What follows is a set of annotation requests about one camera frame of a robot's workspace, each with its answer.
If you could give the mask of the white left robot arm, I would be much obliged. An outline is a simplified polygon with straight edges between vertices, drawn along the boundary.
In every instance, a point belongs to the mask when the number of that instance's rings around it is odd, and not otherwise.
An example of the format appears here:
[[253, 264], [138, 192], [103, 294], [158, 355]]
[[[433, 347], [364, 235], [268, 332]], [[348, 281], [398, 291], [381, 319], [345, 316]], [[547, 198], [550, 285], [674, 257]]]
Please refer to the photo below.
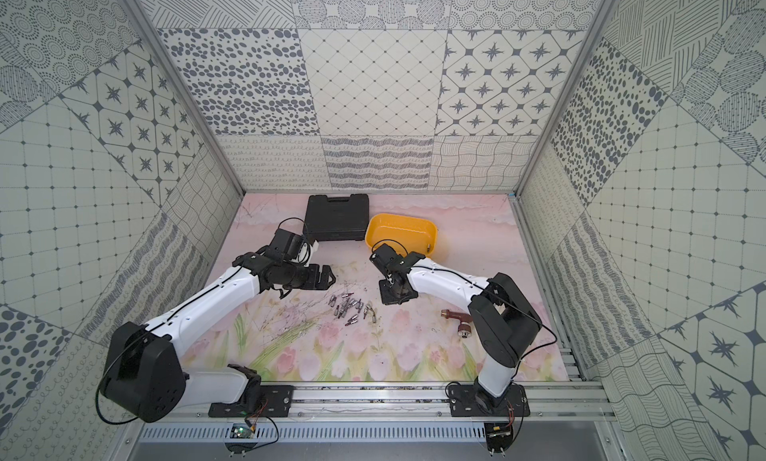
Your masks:
[[156, 422], [179, 407], [207, 404], [251, 417], [263, 411], [261, 376], [238, 364], [185, 369], [182, 359], [212, 327], [247, 301], [269, 291], [328, 291], [328, 265], [311, 263], [304, 235], [277, 229], [269, 245], [235, 258], [210, 285], [145, 323], [128, 321], [112, 334], [95, 399], [112, 401], [133, 419]]

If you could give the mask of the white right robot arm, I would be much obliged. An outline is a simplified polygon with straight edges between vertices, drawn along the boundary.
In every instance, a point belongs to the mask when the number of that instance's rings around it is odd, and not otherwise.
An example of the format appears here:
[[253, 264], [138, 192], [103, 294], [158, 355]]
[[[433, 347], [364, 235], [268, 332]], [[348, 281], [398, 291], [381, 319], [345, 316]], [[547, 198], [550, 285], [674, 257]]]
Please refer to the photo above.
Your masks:
[[379, 283], [385, 305], [403, 305], [419, 295], [437, 297], [472, 319], [486, 356], [478, 371], [478, 391], [497, 400], [518, 374], [521, 362], [544, 325], [518, 285], [506, 273], [475, 277], [447, 269], [420, 253], [377, 251], [371, 263], [383, 275]]

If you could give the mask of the yellow plastic storage box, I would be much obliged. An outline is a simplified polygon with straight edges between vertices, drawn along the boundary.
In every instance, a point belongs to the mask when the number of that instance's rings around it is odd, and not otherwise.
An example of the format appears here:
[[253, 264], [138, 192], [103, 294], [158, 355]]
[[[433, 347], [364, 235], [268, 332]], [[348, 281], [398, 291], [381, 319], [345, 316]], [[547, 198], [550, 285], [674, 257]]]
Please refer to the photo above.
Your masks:
[[[433, 222], [394, 214], [375, 215], [365, 234], [365, 243], [370, 249], [388, 243], [399, 255], [422, 253], [426, 257], [432, 257], [437, 239], [438, 229]], [[433, 246], [432, 251], [426, 251], [429, 243]]]

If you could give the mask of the black plastic tool case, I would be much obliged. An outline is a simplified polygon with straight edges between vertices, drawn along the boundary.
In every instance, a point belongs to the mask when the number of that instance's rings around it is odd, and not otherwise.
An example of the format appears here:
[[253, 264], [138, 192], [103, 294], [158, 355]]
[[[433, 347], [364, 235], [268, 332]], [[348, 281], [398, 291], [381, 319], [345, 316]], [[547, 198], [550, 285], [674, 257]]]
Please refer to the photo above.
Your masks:
[[363, 241], [370, 220], [369, 197], [312, 195], [308, 198], [303, 233], [309, 241]]

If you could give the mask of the red brown pipe fitting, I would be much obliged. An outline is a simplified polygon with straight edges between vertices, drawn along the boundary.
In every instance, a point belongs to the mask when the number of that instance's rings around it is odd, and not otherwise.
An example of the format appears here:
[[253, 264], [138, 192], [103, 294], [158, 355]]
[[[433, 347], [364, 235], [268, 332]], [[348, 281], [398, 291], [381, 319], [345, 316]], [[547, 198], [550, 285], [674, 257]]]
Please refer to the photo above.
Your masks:
[[469, 313], [459, 313], [459, 311], [442, 309], [441, 317], [443, 317], [443, 319], [448, 319], [449, 321], [457, 321], [457, 334], [461, 338], [468, 338], [472, 335], [473, 319]]

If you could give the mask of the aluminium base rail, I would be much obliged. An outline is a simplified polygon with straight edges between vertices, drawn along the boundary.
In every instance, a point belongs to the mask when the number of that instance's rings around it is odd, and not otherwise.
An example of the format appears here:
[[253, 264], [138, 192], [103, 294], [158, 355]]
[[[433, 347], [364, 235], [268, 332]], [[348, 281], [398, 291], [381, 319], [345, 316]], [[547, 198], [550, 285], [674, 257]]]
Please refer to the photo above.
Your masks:
[[[616, 420], [598, 382], [523, 382], [528, 421]], [[297, 382], [284, 421], [452, 420], [457, 401], [442, 382]]]

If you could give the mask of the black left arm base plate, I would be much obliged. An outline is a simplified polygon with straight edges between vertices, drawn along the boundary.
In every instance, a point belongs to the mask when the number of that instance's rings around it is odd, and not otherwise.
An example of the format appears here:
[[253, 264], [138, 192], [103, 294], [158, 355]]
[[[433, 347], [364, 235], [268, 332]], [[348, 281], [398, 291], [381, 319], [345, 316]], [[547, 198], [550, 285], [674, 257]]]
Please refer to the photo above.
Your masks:
[[289, 415], [295, 391], [293, 385], [263, 385], [263, 379], [253, 369], [229, 364], [229, 370], [243, 374], [247, 384], [237, 401], [212, 403], [207, 415], [211, 418], [263, 416], [285, 418]]

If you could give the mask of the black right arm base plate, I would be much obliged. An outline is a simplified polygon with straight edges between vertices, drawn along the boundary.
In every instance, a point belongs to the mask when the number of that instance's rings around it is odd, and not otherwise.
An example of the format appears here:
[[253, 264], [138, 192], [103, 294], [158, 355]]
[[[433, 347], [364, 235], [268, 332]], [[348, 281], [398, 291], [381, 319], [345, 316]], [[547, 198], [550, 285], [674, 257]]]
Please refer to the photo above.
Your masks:
[[531, 414], [526, 390], [517, 383], [511, 383], [500, 397], [494, 397], [478, 380], [473, 384], [451, 381], [445, 386], [445, 395], [453, 417], [527, 417]]

